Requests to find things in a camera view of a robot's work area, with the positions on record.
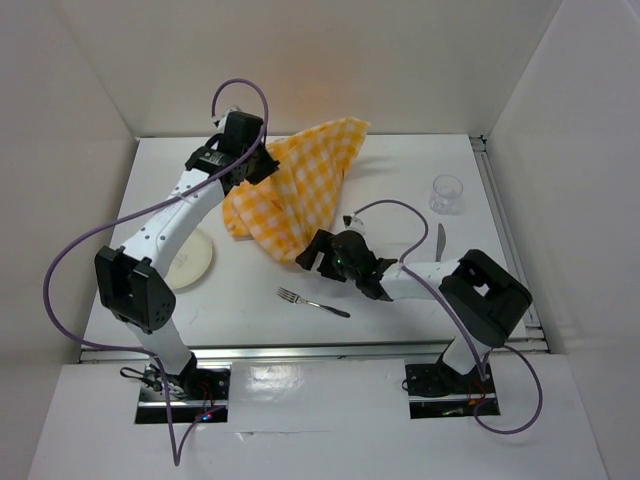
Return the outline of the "yellow white checkered cloth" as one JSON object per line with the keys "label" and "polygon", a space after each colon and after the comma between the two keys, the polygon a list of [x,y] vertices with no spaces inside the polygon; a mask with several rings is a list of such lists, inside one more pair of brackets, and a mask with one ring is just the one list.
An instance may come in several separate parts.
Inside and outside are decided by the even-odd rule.
{"label": "yellow white checkered cloth", "polygon": [[223,202],[235,239],[253,239],[272,259],[291,263],[335,218],[343,184],[370,123],[328,121],[267,145],[279,169],[257,185],[243,182]]}

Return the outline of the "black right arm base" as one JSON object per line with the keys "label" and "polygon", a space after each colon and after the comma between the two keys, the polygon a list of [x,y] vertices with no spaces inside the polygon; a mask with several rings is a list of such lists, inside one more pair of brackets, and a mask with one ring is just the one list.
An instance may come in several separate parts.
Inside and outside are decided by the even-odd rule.
{"label": "black right arm base", "polygon": [[410,418],[444,419],[497,416],[496,388],[486,368],[482,380],[476,367],[460,375],[444,364],[406,364],[401,388],[408,395]]}

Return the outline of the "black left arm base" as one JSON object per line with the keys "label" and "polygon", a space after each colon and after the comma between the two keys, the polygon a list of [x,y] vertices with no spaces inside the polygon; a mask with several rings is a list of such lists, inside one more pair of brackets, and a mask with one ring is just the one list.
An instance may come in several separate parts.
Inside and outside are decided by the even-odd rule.
{"label": "black left arm base", "polygon": [[[144,370],[122,367],[120,376],[141,384],[136,407],[135,423],[156,425],[167,423],[166,399],[159,369],[149,364]],[[176,377],[168,377],[172,419],[177,424],[226,423],[228,421],[229,366],[202,369],[193,381],[180,386]]]}

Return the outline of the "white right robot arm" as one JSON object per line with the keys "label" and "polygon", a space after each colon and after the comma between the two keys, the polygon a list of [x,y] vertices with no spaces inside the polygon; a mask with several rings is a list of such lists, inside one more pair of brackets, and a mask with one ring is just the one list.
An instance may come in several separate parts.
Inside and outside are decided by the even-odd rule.
{"label": "white right robot arm", "polygon": [[477,249],[458,260],[406,263],[376,256],[357,231],[320,230],[296,263],[305,270],[318,263],[321,276],[350,281],[372,300],[436,301],[458,329],[436,369],[448,392],[468,384],[472,370],[486,378],[490,353],[504,346],[532,303],[518,280]]}

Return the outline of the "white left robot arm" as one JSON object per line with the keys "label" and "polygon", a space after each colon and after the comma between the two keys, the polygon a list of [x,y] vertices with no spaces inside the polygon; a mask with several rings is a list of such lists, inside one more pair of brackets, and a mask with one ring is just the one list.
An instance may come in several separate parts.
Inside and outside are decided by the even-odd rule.
{"label": "white left robot arm", "polygon": [[217,132],[185,163],[169,205],[159,209],[121,246],[94,259],[101,304],[153,354],[163,389],[184,399],[215,379],[197,365],[172,320],[176,297],[165,278],[171,263],[204,217],[243,181],[256,185],[278,169],[264,144],[265,122],[231,110]]}

